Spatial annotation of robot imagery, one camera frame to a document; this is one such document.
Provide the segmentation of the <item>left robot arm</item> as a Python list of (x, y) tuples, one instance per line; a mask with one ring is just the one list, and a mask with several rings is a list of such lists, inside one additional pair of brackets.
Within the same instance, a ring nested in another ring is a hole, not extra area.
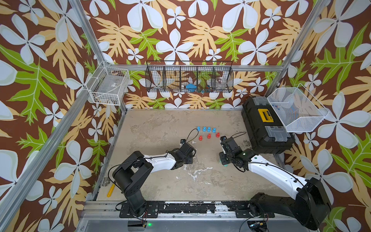
[(179, 148), (167, 150), (162, 155), (149, 156), (135, 151), (123, 163), (116, 165), (112, 173), (113, 182), (124, 194), (129, 212), (135, 217), (144, 215), (147, 202), (141, 187), (151, 173), (192, 164), (196, 153), (192, 145), (184, 142)]

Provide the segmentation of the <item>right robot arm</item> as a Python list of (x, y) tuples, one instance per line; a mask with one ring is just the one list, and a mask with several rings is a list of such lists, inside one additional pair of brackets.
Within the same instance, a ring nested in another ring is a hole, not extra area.
[(255, 173), (288, 194), (287, 197), (278, 197), (257, 193), (249, 202), (254, 216), (263, 213), (285, 215), (315, 231), (330, 214), (330, 200), (320, 180), (299, 177), (251, 149), (242, 150), (233, 137), (222, 136), (220, 144), (223, 151), (219, 156), (223, 164), (231, 163), (240, 172)]

